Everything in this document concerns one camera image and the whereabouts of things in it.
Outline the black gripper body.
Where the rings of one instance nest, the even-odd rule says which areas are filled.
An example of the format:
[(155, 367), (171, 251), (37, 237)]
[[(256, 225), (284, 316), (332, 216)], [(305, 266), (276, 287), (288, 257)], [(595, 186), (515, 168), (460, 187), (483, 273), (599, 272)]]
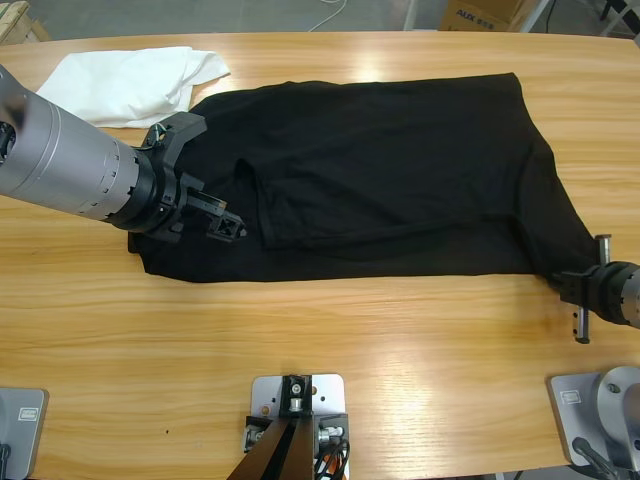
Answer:
[(204, 182), (177, 168), (177, 152), (135, 152), (117, 170), (124, 203), (117, 227), (153, 239), (178, 242), (187, 224), (228, 212), (226, 203), (204, 192)]
[(628, 325), (622, 312), (623, 275), (628, 264), (611, 260), (611, 235), (595, 236), (598, 263), (579, 276), (577, 312), (574, 314), (573, 336), (580, 344), (590, 343), (589, 313), (616, 325)]

